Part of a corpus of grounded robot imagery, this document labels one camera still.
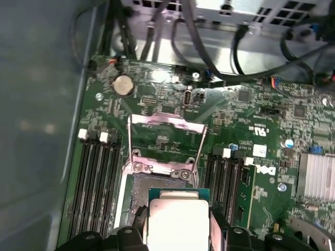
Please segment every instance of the black memory slot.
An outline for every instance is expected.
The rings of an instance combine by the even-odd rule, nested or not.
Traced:
[[[227,211],[227,203],[229,197],[229,179],[231,177],[231,168],[229,165],[229,160],[225,159],[222,166],[223,174],[220,180],[220,195],[218,197],[218,201],[222,205],[223,215],[225,215]]]
[[[229,195],[229,200],[227,203],[228,210],[226,211],[226,219],[229,224],[232,224],[233,222],[239,181],[241,179],[241,174],[242,174],[242,166],[238,163],[233,163],[232,171],[233,172],[231,175],[229,189],[228,189],[228,195]]]
[[[83,226],[84,226],[84,231],[91,231],[91,225],[89,224],[89,219],[91,216],[91,207],[92,207],[92,199],[93,199],[93,194],[95,193],[95,178],[97,175],[97,170],[98,170],[98,166],[100,165],[100,161],[101,161],[101,154],[102,154],[102,146],[98,145],[96,147],[96,151],[95,151],[95,156],[93,159],[93,162],[91,164],[91,175],[88,176],[87,180],[88,180],[88,190],[86,191],[86,207],[84,208],[84,215],[83,215]]]
[[[212,155],[208,155],[204,188],[210,188],[210,182],[213,179],[214,174],[215,174],[214,165],[215,165],[215,158]]]
[[[103,238],[108,237],[108,226],[111,215],[111,208],[113,205],[113,193],[114,193],[114,186],[115,186],[118,160],[119,160],[118,157],[119,157],[119,148],[115,148],[111,153],[110,172],[107,179],[107,187],[106,187],[107,194],[104,203],[103,221],[100,231]]]
[[[215,160],[214,161],[214,165],[213,165],[213,178],[210,181],[209,187],[210,187],[210,191],[211,191],[211,202],[214,203],[217,201],[217,197],[218,197],[218,182],[219,182],[219,176],[220,176],[220,171],[221,168],[219,168],[219,160]]]
[[[85,184],[84,184],[84,203],[81,211],[81,217],[80,217],[80,224],[79,224],[79,233],[82,233],[86,231],[85,218],[89,215],[89,207],[91,205],[91,202],[88,201],[89,194],[92,192],[90,191],[91,186],[91,176],[93,173],[94,165],[97,162],[97,155],[99,155],[99,146],[98,145],[92,145],[91,146],[91,152],[89,156],[89,160],[86,167],[86,176],[85,176]]]
[[[91,230],[98,232],[98,222],[99,222],[99,213],[102,206],[102,198],[104,193],[104,184],[105,184],[105,178],[106,173],[108,169],[108,157],[109,157],[109,151],[110,148],[103,148],[102,151],[102,159],[100,162],[100,169],[97,180],[97,186],[96,186],[96,193],[95,193],[95,202],[93,206],[93,217],[91,222]]]
[[[68,240],[77,235],[76,228],[77,228],[78,218],[80,214],[80,205],[81,205],[81,200],[82,200],[82,195],[83,195],[86,165],[87,165],[88,156],[90,153],[90,147],[91,147],[90,144],[83,143],[83,149],[82,149],[81,159],[79,163],[79,173],[78,173],[76,188],[74,192],[74,199],[73,199],[73,204],[72,204]]]

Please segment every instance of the motherboard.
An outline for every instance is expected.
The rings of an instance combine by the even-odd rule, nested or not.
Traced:
[[[335,99],[267,79],[204,88],[208,72],[92,58],[59,245],[131,225],[150,188],[208,188],[258,238],[290,217],[335,234]],[[290,98],[294,94],[302,98]]]

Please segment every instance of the white label sticker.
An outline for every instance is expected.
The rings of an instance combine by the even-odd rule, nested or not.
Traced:
[[[266,158],[266,145],[253,145],[252,156]]]
[[[272,176],[276,175],[276,168],[274,166],[261,166],[261,165],[255,165],[257,168],[258,174],[270,174]]]
[[[264,127],[249,127],[250,131],[254,131],[256,136],[266,137],[269,133],[269,129]]]

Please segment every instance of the heatsink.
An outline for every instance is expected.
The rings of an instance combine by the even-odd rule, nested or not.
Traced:
[[[297,195],[335,201],[335,155],[302,154]]]

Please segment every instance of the green circuit board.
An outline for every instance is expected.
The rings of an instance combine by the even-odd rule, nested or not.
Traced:
[[[119,225],[131,224],[138,206],[147,202],[150,187],[189,187],[189,182],[172,177],[146,174],[128,175],[121,216],[116,216],[121,186],[122,167],[129,160],[128,117],[131,114],[151,116],[170,113],[207,128],[198,162],[199,187],[206,183],[206,169],[213,149],[231,149],[236,145],[245,158],[237,195],[234,224],[248,227],[259,238],[273,230],[275,223],[285,226],[290,215],[309,215],[312,222],[327,219],[335,223],[335,203],[327,210],[311,215],[296,194],[299,157],[310,148],[322,146],[322,153],[333,153],[335,109],[328,96],[291,99],[261,82],[238,86],[203,87],[204,75],[192,77],[194,69],[184,66],[124,60],[122,74],[132,79],[135,87],[129,97],[120,97],[111,82],[120,74],[110,58],[95,56],[94,76],[89,76],[84,93],[80,129],[108,132],[113,135],[109,148],[85,145],[77,140],[70,173],[68,193],[62,218],[59,245],[75,234],[86,231],[111,233],[115,218]],[[314,89],[307,85],[280,84],[282,92],[307,96]],[[189,92],[185,102],[185,92]],[[195,159],[202,140],[200,134],[174,128],[170,124],[132,126],[132,149],[158,162],[185,163]],[[294,146],[284,143],[292,139]],[[278,186],[285,184],[285,191]],[[324,204],[313,201],[324,209]]]

